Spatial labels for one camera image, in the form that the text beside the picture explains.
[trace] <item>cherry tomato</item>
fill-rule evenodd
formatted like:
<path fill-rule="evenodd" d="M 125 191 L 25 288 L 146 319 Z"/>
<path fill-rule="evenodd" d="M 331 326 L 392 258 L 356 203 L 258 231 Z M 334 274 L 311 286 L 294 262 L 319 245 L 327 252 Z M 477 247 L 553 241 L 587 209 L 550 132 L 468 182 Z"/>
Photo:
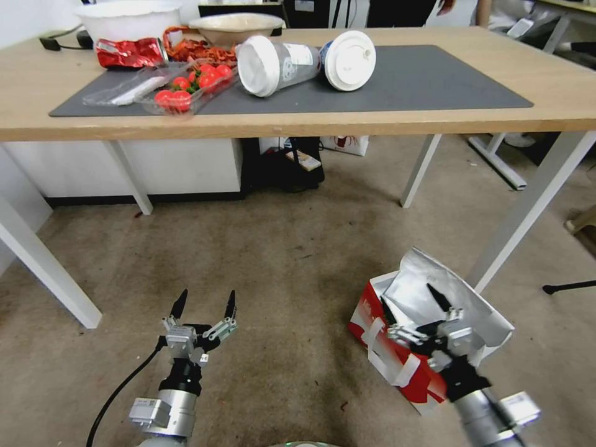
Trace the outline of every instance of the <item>cherry tomato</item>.
<path fill-rule="evenodd" d="M 210 71 L 208 73 L 203 73 L 199 78 L 199 87 L 206 91 L 210 92 L 213 91 L 213 84 L 217 82 L 219 79 L 218 73 L 216 71 Z"/>
<path fill-rule="evenodd" d="M 191 107 L 191 94 L 186 90 L 178 90 L 172 93 L 170 99 L 171 107 L 177 112 L 187 112 Z"/>
<path fill-rule="evenodd" d="M 232 69 L 227 65 L 218 65 L 216 70 L 223 79 L 230 79 L 232 77 Z"/>
<path fill-rule="evenodd" d="M 155 102 L 158 106 L 168 109 L 171 106 L 172 95 L 170 90 L 160 90 L 155 95 Z"/>
<path fill-rule="evenodd" d="M 176 79 L 174 79 L 172 81 L 172 85 L 180 87 L 180 90 L 186 90 L 188 87 L 191 86 L 188 79 L 183 78 L 182 76 L 178 76 Z"/>
<path fill-rule="evenodd" d="M 199 67 L 199 71 L 201 72 L 202 75 L 204 75 L 205 73 L 209 73 L 210 71 L 214 71 L 215 67 L 213 65 L 209 65 L 209 64 L 202 64 Z"/>

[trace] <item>white bowl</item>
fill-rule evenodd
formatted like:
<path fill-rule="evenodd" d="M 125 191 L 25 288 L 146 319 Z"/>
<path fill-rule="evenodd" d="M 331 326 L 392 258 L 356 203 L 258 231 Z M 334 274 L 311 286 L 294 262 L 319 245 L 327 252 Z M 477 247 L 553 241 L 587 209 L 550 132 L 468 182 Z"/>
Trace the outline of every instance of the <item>white bowl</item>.
<path fill-rule="evenodd" d="M 201 17 L 188 23 L 190 28 L 199 30 L 210 43 L 223 47 L 242 43 L 254 35 L 269 37 L 274 29 L 284 24 L 279 17 L 252 12 Z"/>
<path fill-rule="evenodd" d="M 74 13 L 94 42 L 161 38 L 172 26 L 180 26 L 179 2 L 159 0 L 122 0 L 79 6 Z"/>

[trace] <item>red soda can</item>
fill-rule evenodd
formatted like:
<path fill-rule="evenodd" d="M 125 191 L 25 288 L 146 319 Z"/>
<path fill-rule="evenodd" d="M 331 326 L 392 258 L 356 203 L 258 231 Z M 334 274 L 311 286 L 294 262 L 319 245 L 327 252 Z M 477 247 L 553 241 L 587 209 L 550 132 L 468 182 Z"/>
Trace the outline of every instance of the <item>red soda can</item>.
<path fill-rule="evenodd" d="M 168 60 L 161 40 L 155 37 L 119 42 L 99 39 L 95 44 L 95 52 L 99 64 L 104 68 L 158 66 Z"/>

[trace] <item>white cup lid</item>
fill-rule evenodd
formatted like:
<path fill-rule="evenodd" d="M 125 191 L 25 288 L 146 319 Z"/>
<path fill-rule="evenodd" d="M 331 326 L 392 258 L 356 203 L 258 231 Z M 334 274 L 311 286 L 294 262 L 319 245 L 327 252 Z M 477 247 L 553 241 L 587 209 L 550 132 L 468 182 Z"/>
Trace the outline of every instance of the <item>white cup lid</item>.
<path fill-rule="evenodd" d="M 279 57 L 271 41 L 264 36 L 252 36 L 245 40 L 237 53 L 238 75 L 244 88 L 256 95 L 266 97 L 279 84 Z"/>
<path fill-rule="evenodd" d="M 363 32 L 347 31 L 327 50 L 325 74 L 337 89 L 356 90 L 373 75 L 376 62 L 373 41 Z"/>

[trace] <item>beige bowl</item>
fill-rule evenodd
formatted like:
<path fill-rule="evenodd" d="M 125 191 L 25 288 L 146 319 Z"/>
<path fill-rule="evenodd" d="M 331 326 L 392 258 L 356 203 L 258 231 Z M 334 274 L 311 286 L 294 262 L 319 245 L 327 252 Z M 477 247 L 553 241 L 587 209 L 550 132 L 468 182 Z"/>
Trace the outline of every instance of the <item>beige bowl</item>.
<path fill-rule="evenodd" d="M 269 37 L 276 28 L 285 26 L 285 22 L 269 14 L 238 12 L 201 17 L 191 20 L 190 28 L 197 29 L 211 44 L 218 47 L 229 47 L 234 43 L 242 43 L 254 35 Z"/>

